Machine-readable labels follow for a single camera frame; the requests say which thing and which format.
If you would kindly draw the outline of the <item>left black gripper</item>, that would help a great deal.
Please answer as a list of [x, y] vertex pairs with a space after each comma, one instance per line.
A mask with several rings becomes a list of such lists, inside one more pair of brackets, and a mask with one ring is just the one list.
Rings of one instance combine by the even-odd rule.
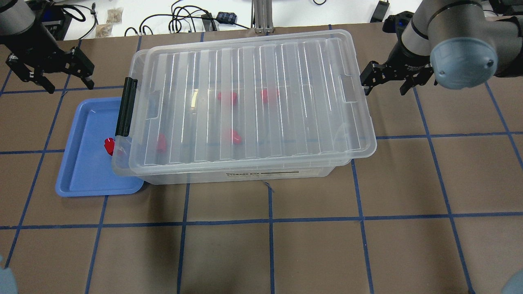
[[23, 82], [33, 82], [53, 94], [56, 88], [45, 74], [65, 73], [81, 79], [89, 90], [94, 89], [95, 65], [78, 46], [64, 51], [54, 39], [5, 40], [5, 45], [11, 52], [6, 64]]

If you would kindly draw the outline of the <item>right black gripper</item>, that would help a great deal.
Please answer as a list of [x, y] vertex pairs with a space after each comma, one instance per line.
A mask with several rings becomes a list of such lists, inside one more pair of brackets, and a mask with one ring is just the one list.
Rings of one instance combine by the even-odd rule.
[[425, 85], [433, 73], [428, 56], [398, 51], [392, 52], [382, 64], [370, 61], [360, 74], [360, 82], [364, 94], [368, 96], [378, 85], [403, 81], [400, 86], [400, 95], [403, 96], [416, 85]]

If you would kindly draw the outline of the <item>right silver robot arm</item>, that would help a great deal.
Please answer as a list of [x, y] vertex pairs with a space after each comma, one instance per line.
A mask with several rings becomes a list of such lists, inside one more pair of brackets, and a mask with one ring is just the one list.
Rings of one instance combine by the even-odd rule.
[[397, 43], [383, 64], [370, 61], [362, 71], [365, 95], [390, 81], [402, 81], [404, 95], [431, 77], [460, 90], [522, 76], [522, 15], [491, 22], [479, 0], [424, 0], [415, 12], [387, 17], [382, 30]]

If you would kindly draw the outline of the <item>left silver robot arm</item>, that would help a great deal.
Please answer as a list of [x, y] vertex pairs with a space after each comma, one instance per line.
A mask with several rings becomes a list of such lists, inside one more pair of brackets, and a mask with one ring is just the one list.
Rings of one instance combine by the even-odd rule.
[[0, 40], [11, 52], [7, 66], [23, 82], [33, 82], [52, 94], [45, 74], [65, 73], [81, 79], [90, 90], [95, 65], [79, 47], [62, 50], [49, 30], [23, 0], [2, 0]]

